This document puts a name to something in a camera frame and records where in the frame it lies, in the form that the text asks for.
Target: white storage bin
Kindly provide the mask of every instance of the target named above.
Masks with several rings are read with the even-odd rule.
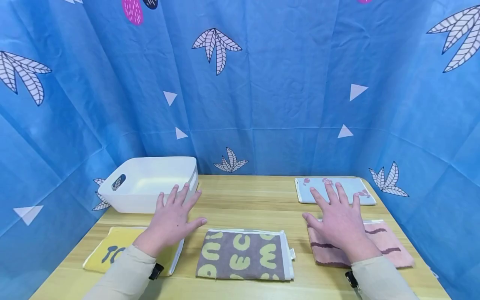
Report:
[[[164,202],[175,184],[188,182],[185,202],[198,186],[197,160],[189,156],[137,157],[124,162],[100,186],[98,193],[119,213],[153,214],[160,192]]]

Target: blue curtain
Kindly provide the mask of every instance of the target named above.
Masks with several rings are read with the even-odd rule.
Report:
[[[137,156],[366,178],[450,296],[476,298],[479,4],[0,1],[0,298],[41,285]]]

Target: white triangle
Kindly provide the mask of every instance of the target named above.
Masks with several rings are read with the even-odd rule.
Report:
[[[183,131],[175,127],[175,133],[177,134],[177,140],[183,139],[184,137],[188,137]]]
[[[365,92],[368,89],[367,86],[352,84],[350,86],[350,101],[358,97],[361,93]]]
[[[27,224],[35,219],[36,215],[42,210],[43,205],[14,208],[15,213]]]
[[[338,134],[337,139],[346,137],[346,136],[353,136],[353,133],[343,124],[342,129],[340,129],[340,133]]]
[[[168,106],[171,106],[177,94],[171,93],[171,92],[165,92],[165,91],[163,91],[163,94],[165,95],[165,99],[167,99]]]

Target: beige sleeve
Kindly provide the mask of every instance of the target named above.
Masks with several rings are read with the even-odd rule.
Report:
[[[352,264],[363,300],[418,300],[395,266],[384,256]]]
[[[84,300],[138,300],[145,291],[155,258],[128,247],[85,295]]]

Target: black buckle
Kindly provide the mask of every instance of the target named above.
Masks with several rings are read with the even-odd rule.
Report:
[[[155,264],[152,270],[152,274],[148,277],[150,280],[155,280],[158,278],[158,275],[163,271],[164,267],[161,264]]]
[[[345,273],[345,277],[347,278],[348,282],[350,283],[350,286],[352,288],[356,288],[359,286],[359,283],[355,279],[355,276],[353,275],[352,271],[348,271]]]

